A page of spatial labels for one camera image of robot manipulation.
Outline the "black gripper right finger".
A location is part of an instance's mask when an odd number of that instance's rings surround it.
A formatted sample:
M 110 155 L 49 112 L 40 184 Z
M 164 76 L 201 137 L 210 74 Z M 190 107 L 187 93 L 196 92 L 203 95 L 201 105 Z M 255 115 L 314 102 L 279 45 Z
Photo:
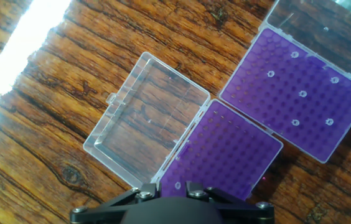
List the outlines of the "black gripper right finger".
M 226 223 L 275 224 L 274 206 L 269 202 L 250 204 L 215 187 L 187 181 L 185 195 L 213 205 Z

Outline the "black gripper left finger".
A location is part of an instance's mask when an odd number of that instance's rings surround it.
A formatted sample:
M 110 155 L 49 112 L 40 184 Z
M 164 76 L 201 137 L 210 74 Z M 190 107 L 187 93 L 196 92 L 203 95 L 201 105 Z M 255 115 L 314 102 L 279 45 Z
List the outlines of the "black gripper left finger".
M 73 208 L 69 214 L 70 223 L 120 223 L 125 213 L 132 205 L 159 198 L 157 184 L 143 184 L 95 207 L 79 206 Z

